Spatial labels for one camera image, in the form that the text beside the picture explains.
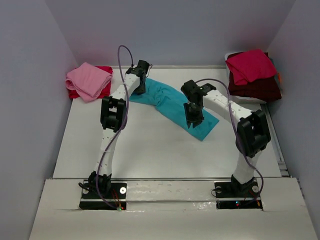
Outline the turquoise t shirt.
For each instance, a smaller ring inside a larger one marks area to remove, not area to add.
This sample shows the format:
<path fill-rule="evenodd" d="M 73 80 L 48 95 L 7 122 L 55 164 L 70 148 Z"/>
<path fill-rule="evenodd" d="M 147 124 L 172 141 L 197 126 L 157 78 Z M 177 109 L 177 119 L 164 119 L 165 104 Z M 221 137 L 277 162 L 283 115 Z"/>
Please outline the turquoise t shirt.
<path fill-rule="evenodd" d="M 129 100 L 134 103 L 154 106 L 159 113 L 199 141 L 203 141 L 219 123 L 218 118 L 203 110 L 203 122 L 195 128 L 188 127 L 184 109 L 187 98 L 184 94 L 151 78 L 147 78 L 145 81 L 145 93 L 141 95 L 132 94 Z"/>

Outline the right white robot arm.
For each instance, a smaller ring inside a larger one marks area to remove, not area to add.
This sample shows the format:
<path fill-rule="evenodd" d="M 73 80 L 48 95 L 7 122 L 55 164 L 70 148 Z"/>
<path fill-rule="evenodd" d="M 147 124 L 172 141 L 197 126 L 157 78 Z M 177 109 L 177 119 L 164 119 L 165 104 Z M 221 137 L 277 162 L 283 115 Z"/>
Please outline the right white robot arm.
<path fill-rule="evenodd" d="M 254 174 L 259 172 L 258 159 L 271 141 L 265 113 L 240 106 L 232 101 L 229 94 L 223 95 L 209 83 L 199 86 L 197 81 L 189 80 L 182 85 L 181 91 L 187 98 L 183 105 L 187 127 L 195 128 L 204 121 L 204 108 L 230 122 L 239 151 L 237 166 L 230 180 L 231 189 L 237 192 L 249 190 L 254 184 Z"/>

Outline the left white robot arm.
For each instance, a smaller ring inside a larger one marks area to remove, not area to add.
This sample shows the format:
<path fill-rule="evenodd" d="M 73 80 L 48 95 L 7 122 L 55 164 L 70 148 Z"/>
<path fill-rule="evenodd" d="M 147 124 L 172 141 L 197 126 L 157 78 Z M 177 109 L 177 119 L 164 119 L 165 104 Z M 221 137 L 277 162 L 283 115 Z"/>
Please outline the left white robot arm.
<path fill-rule="evenodd" d="M 132 94 L 142 95 L 146 92 L 146 77 L 150 66 L 147 61 L 139 60 L 137 65 L 130 67 L 122 75 L 122 85 L 101 100 L 100 159 L 84 187 L 88 192 L 105 197 L 111 190 L 112 161 L 118 137 L 127 123 L 129 98 Z"/>

